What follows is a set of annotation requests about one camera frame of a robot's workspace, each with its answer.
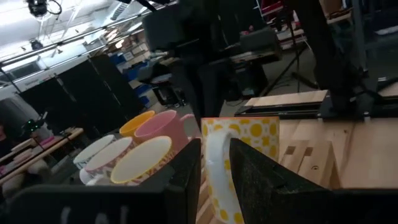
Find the white mug handle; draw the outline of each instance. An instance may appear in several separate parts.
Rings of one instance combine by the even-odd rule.
[[[104,175],[98,174],[95,175],[93,179],[87,182],[86,186],[94,186],[94,185],[113,185],[109,178]]]
[[[206,179],[217,219],[225,223],[243,223],[233,182],[227,175],[227,172],[231,172],[229,157],[224,160],[224,153],[229,155],[229,145],[233,137],[232,132],[224,130],[215,131],[207,136]]]

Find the pink mug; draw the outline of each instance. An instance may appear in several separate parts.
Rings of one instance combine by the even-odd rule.
[[[141,144],[157,136],[168,136],[172,139],[172,149],[178,153],[189,143],[183,122],[194,117],[193,114],[186,114],[180,118],[175,110],[161,112],[137,128],[134,133],[137,143]]]

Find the mug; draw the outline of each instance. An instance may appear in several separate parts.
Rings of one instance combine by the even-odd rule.
[[[114,184],[139,185],[169,163],[174,155],[170,137],[159,136],[148,140],[116,164],[111,181]]]
[[[87,163],[85,170],[92,177],[104,175],[110,178],[116,163],[133,148],[134,141],[132,137],[126,137],[112,142]]]
[[[77,166],[78,169],[84,168],[91,160],[91,158],[93,158],[103,148],[105,148],[108,144],[111,144],[115,140],[116,138],[113,134],[100,138],[99,140],[93,142],[84,150],[82,150],[79,155],[74,158],[73,163]]]
[[[237,138],[257,149],[259,152],[278,161],[279,159],[279,118],[202,118],[203,141],[218,130],[232,131]]]
[[[104,175],[96,175],[93,179],[85,183],[86,186],[106,186],[106,185],[114,185],[111,183],[108,177]]]
[[[128,121],[119,129],[119,134],[123,137],[132,137],[135,138],[134,132],[136,132],[137,128],[145,123],[148,119],[151,119],[155,115],[155,111],[146,111],[135,118]]]
[[[186,114],[180,118],[175,110],[161,112],[137,128],[134,133],[137,143],[143,143],[157,136],[168,136],[172,139],[172,149],[178,153],[189,143],[183,122],[187,118],[194,117],[193,114]]]
[[[89,175],[89,173],[87,173],[87,171],[84,169],[81,169],[79,171],[79,178],[84,185],[86,185],[89,181],[93,179],[93,177]]]
[[[229,144],[237,135],[229,130],[215,131],[205,141],[205,169],[209,198],[215,217],[225,223],[244,223],[231,175]]]

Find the cardboard box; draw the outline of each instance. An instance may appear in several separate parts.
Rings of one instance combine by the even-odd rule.
[[[341,0],[319,0],[323,13],[331,14],[341,9]]]

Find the yellow polka dot mug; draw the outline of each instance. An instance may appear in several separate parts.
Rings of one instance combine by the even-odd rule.
[[[237,138],[257,149],[264,155],[278,161],[279,118],[203,118],[201,120],[203,141],[209,134],[218,131],[232,131]]]
[[[205,143],[206,179],[215,217],[225,223],[244,223],[231,176],[229,143],[234,134],[228,130],[215,131]]]

